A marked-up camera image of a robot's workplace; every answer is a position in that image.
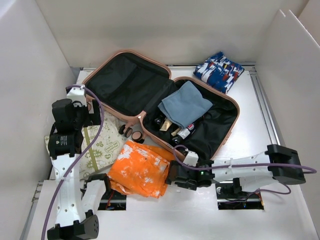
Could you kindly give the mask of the orange white tie-dye garment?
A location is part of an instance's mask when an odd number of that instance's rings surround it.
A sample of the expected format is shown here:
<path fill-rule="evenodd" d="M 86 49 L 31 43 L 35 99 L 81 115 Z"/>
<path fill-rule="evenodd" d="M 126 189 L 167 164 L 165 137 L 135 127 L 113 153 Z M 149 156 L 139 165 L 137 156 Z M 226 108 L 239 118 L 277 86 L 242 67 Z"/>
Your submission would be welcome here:
<path fill-rule="evenodd" d="M 161 147 L 127 140 L 107 174 L 110 187 L 124 195 L 158 199 L 167 190 L 165 180 L 174 159 Z"/>

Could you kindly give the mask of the cola bottle red cap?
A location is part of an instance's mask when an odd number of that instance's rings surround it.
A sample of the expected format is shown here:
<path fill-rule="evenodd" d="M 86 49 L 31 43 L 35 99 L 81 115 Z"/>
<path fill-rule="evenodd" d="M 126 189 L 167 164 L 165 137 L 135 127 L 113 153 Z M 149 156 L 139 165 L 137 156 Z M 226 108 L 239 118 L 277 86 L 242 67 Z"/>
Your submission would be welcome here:
<path fill-rule="evenodd" d="M 159 114 L 154 120 L 153 125 L 156 129 L 160 129 L 166 120 L 166 116 L 163 114 Z"/>
<path fill-rule="evenodd" d="M 191 123 L 186 128 L 179 130 L 171 139 L 173 146 L 179 145 L 182 140 L 185 140 L 187 137 L 189 137 L 195 131 L 195 128 L 195 124 Z"/>

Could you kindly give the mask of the beige cosmetic tube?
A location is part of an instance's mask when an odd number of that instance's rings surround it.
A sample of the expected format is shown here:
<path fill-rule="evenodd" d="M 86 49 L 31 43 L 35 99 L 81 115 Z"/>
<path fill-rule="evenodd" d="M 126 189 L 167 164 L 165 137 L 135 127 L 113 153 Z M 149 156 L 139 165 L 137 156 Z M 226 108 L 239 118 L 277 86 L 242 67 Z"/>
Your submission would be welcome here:
<path fill-rule="evenodd" d="M 159 130 L 162 132 L 166 132 L 171 125 L 172 122 L 168 118 L 166 118 Z"/>

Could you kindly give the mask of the grey-blue cloth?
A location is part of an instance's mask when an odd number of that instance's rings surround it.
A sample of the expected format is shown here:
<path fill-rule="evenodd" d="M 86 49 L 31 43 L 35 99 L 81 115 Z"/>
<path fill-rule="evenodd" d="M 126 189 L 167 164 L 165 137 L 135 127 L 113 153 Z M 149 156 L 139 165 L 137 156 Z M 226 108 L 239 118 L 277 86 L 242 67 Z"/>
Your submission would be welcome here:
<path fill-rule="evenodd" d="M 162 99 L 158 108 L 172 123 L 185 129 L 212 106 L 213 103 L 203 98 L 193 83 L 187 81 L 179 90 Z"/>

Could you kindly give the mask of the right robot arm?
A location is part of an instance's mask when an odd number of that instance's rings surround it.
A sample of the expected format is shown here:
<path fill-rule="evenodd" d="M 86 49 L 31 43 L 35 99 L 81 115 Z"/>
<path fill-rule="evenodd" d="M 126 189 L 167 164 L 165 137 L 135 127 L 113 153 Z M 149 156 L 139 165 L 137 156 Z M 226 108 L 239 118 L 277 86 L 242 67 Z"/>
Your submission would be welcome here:
<path fill-rule="evenodd" d="M 277 144 L 266 151 L 243 158 L 201 160 L 197 153 L 184 145 L 185 158 L 175 158 L 169 165 L 166 184 L 196 190 L 232 180 L 231 191 L 237 197 L 253 193 L 261 187 L 281 183 L 301 185 L 306 182 L 298 152 Z"/>

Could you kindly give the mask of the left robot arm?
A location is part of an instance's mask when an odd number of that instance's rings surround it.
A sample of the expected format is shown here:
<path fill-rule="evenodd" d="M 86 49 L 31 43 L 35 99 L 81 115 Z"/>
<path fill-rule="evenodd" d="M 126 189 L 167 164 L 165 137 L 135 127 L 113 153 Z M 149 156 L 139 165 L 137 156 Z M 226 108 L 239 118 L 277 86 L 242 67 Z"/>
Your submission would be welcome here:
<path fill-rule="evenodd" d="M 93 240 L 99 235 L 97 211 L 100 201 L 111 194 L 105 173 L 80 179 L 80 160 L 91 146 L 82 150 L 82 129 L 103 126 L 104 110 L 99 100 L 90 112 L 85 100 L 64 98 L 52 104 L 54 124 L 49 134 L 48 150 L 57 183 L 50 201 L 41 239 Z"/>

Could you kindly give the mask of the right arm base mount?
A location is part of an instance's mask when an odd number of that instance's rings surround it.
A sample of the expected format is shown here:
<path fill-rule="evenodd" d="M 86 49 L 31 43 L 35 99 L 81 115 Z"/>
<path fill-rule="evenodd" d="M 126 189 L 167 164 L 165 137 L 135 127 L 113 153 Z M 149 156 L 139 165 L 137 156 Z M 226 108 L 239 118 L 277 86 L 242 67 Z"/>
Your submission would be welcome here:
<path fill-rule="evenodd" d="M 264 210 L 261 194 L 242 191 L 237 179 L 217 183 L 215 188 L 218 210 Z"/>

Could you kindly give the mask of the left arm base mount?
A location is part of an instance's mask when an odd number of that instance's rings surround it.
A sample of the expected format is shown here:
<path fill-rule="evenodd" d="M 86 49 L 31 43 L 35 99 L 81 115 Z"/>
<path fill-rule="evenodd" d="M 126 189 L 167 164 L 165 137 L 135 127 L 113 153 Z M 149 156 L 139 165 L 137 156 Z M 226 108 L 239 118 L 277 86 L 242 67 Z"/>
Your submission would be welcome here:
<path fill-rule="evenodd" d="M 98 207 L 99 211 L 125 211 L 127 207 L 127 196 L 111 189 L 105 193 Z"/>

